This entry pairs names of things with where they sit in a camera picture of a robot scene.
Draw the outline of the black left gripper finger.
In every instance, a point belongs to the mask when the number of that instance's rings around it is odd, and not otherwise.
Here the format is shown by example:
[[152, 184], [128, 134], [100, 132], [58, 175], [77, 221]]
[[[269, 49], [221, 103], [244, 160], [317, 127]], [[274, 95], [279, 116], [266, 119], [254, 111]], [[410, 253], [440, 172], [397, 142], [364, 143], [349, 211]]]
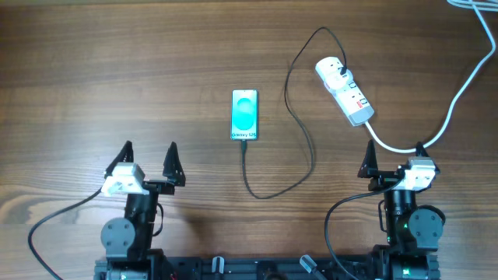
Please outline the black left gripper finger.
[[114, 160], [106, 168], [105, 173], [112, 173], [114, 168], [119, 163], [133, 163], [134, 162], [134, 152], [132, 148], [132, 142], [126, 141], [121, 151], [117, 154]]
[[167, 150], [163, 162], [163, 176], [174, 186], [184, 187], [186, 184], [186, 176], [180, 162], [178, 148], [175, 142], [171, 142], [170, 147]]

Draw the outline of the white grey power strip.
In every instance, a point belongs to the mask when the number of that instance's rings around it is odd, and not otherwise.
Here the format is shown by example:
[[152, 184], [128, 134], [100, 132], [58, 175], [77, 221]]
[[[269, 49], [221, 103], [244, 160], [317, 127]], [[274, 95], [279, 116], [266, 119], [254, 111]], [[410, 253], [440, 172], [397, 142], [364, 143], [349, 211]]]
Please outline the white grey power strip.
[[[323, 58], [315, 65], [323, 83], [329, 74], [338, 70], [344, 74], [348, 69], [337, 57]], [[365, 124], [374, 115], [374, 109], [354, 80], [343, 91], [331, 95], [353, 127]]]

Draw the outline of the smartphone with teal screen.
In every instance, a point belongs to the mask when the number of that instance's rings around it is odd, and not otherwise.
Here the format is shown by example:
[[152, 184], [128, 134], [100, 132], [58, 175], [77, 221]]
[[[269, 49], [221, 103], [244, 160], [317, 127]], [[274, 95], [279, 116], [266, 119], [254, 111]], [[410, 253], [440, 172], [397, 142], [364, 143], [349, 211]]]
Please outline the smartphone with teal screen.
[[258, 138], [258, 91], [235, 89], [232, 92], [230, 138], [256, 140]]

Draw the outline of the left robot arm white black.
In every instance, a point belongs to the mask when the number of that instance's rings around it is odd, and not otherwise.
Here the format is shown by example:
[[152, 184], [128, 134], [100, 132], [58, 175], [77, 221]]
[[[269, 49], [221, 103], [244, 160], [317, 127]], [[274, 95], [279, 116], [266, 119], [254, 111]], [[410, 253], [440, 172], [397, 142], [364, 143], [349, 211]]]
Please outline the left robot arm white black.
[[172, 142], [163, 162], [163, 179], [147, 180], [134, 162], [132, 143], [127, 141], [106, 168], [103, 194], [126, 194], [122, 218], [108, 221], [100, 234], [105, 259], [95, 263], [95, 280], [176, 279], [177, 273], [163, 250], [151, 248], [152, 239], [163, 230], [154, 229], [157, 214], [164, 214], [161, 194], [173, 195], [183, 187], [186, 177], [179, 159], [177, 144]]

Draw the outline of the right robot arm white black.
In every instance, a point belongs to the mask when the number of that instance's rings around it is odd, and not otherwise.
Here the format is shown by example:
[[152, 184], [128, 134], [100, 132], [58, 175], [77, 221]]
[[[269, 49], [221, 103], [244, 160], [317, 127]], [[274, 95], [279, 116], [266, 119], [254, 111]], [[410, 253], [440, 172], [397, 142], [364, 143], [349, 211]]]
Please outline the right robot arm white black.
[[432, 205], [418, 205], [416, 195], [428, 190], [440, 173], [421, 143], [415, 155], [395, 171], [377, 166], [370, 140], [358, 177], [370, 180], [370, 194], [384, 196], [378, 204], [386, 245], [376, 245], [367, 257], [368, 279], [437, 280], [441, 278], [437, 255], [446, 217]]

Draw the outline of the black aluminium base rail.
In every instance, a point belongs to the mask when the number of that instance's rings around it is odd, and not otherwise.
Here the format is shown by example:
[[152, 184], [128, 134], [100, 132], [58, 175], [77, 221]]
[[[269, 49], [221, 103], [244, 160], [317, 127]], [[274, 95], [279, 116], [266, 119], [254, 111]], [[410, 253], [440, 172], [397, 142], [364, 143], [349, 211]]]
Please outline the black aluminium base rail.
[[169, 257], [157, 274], [146, 264], [97, 261], [95, 279], [429, 279], [441, 278], [437, 257], [375, 257], [349, 255], [336, 264], [316, 258], [309, 265], [295, 258]]

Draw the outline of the white USB wall charger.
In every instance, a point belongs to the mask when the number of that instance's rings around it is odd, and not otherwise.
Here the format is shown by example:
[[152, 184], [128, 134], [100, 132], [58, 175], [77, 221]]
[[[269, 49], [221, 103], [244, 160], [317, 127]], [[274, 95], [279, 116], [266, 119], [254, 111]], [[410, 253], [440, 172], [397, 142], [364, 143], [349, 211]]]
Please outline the white USB wall charger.
[[350, 70], [347, 70], [344, 74], [338, 70], [325, 78], [324, 85], [329, 93], [336, 94], [343, 91], [351, 82], [353, 82], [353, 77]]

